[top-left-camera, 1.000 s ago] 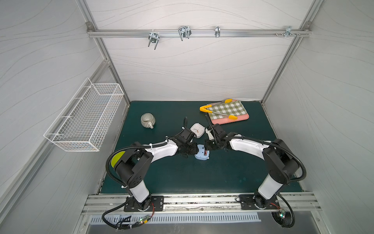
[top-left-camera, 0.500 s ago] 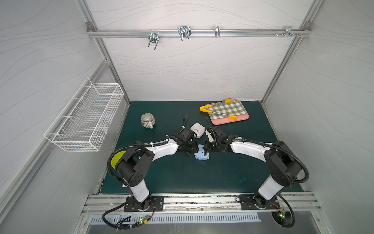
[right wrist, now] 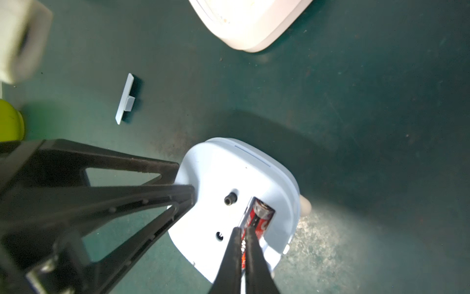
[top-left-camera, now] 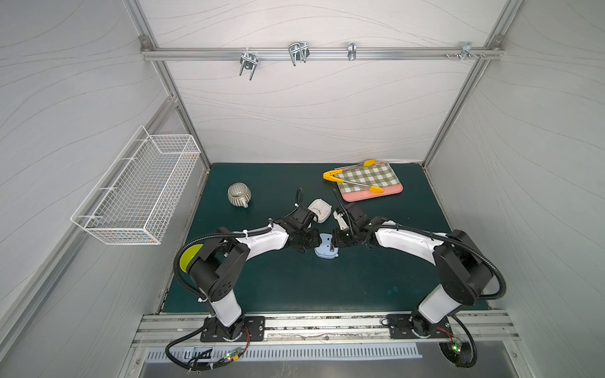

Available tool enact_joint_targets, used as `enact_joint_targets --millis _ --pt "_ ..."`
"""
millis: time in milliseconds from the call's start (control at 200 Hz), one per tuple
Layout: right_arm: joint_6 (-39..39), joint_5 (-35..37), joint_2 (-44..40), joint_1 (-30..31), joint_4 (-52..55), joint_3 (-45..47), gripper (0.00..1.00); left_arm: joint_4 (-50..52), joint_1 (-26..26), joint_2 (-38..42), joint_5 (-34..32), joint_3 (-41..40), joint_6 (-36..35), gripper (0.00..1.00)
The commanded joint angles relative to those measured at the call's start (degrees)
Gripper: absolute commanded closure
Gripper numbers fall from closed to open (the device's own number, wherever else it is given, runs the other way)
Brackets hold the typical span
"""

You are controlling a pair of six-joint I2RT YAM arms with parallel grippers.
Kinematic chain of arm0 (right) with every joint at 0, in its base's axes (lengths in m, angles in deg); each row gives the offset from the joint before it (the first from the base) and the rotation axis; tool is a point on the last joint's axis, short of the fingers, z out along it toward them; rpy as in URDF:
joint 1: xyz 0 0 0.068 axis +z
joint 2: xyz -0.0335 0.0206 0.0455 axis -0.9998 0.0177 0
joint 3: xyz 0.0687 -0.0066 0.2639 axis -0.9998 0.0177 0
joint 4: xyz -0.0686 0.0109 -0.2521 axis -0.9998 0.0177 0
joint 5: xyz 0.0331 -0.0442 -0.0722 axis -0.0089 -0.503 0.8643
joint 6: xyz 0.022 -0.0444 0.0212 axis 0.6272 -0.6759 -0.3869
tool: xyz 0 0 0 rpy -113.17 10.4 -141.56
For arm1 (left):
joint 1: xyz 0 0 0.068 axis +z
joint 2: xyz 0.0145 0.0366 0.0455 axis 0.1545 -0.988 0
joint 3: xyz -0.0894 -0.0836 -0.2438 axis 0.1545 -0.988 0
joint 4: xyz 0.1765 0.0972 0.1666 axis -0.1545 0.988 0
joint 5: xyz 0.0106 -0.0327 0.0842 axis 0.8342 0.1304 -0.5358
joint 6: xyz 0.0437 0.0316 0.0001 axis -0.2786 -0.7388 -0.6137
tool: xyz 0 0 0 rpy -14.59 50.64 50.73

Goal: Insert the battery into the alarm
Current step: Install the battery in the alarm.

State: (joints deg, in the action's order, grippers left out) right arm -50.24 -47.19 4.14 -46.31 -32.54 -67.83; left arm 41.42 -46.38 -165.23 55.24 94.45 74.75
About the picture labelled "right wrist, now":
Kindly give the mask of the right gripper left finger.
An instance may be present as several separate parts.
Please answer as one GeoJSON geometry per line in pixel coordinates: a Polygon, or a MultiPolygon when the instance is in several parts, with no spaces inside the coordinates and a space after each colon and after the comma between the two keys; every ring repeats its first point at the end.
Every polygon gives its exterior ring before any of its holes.
{"type": "Polygon", "coordinates": [[[240,294],[241,293],[241,235],[242,229],[232,230],[219,272],[209,291],[210,294],[240,294]]]}

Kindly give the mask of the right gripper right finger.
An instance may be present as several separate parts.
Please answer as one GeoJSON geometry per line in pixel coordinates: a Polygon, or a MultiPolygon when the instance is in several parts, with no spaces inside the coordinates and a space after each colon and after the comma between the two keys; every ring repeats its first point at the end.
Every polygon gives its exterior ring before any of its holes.
{"type": "Polygon", "coordinates": [[[280,294],[272,279],[254,227],[246,229],[246,293],[280,294]]]}

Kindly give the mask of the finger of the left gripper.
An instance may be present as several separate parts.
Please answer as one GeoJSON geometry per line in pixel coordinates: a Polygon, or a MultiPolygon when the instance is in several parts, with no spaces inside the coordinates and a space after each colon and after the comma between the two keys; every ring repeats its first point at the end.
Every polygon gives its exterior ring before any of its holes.
{"type": "Polygon", "coordinates": [[[7,294],[107,294],[195,204],[191,185],[30,187],[1,201],[1,280],[7,294]],[[82,238],[110,221],[164,212],[100,261],[82,238]]]}
{"type": "Polygon", "coordinates": [[[1,143],[1,185],[89,186],[87,169],[156,173],[147,185],[172,184],[179,164],[144,158],[65,139],[1,143]]]}

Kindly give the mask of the red battery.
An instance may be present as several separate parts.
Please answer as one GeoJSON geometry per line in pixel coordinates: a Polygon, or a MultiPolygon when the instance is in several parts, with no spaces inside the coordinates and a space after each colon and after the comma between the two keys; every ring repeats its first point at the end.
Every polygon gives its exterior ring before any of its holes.
{"type": "Polygon", "coordinates": [[[254,227],[258,239],[260,239],[268,229],[268,226],[275,214],[275,210],[256,197],[252,197],[246,211],[239,224],[242,229],[241,235],[241,273],[246,270],[246,230],[254,227]]]}

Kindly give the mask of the blue alarm clock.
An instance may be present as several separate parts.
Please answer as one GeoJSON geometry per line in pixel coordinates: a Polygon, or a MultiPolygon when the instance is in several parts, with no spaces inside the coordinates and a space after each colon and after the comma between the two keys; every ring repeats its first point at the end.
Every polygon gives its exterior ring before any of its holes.
{"type": "Polygon", "coordinates": [[[211,138],[192,147],[176,184],[195,188],[195,205],[169,231],[182,255],[210,282],[219,271],[235,227],[254,200],[274,210],[263,224],[261,248],[270,270],[288,252],[300,218],[311,212],[293,174],[259,149],[233,138],[211,138]]]}

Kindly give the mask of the white alarm clock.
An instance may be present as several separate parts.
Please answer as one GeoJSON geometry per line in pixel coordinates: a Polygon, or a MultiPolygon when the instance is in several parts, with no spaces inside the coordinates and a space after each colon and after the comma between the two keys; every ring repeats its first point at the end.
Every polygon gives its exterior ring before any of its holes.
{"type": "Polygon", "coordinates": [[[257,53],[275,42],[312,0],[190,0],[189,3],[205,27],[227,46],[257,53]]]}

